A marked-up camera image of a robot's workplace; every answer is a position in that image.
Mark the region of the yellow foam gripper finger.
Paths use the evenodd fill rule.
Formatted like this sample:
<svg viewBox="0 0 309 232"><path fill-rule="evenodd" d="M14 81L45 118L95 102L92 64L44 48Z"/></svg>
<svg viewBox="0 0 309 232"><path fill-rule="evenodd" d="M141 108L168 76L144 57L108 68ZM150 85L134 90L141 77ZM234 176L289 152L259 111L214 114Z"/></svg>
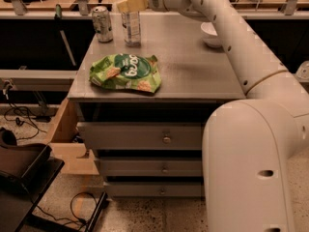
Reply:
<svg viewBox="0 0 309 232"><path fill-rule="evenodd" d="M120 0L116 6L120 13L140 12L148 8L148 0Z"/></svg>

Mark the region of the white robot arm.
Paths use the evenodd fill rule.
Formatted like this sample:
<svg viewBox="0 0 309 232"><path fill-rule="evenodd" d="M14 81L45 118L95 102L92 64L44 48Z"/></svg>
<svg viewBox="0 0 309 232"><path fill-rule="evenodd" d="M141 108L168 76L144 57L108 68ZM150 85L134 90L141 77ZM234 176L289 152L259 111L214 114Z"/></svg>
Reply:
<svg viewBox="0 0 309 232"><path fill-rule="evenodd" d="M210 232L296 232L287 161L309 145L309 95L229 0L148 0L206 18L244 99L217 108L202 144Z"/></svg>

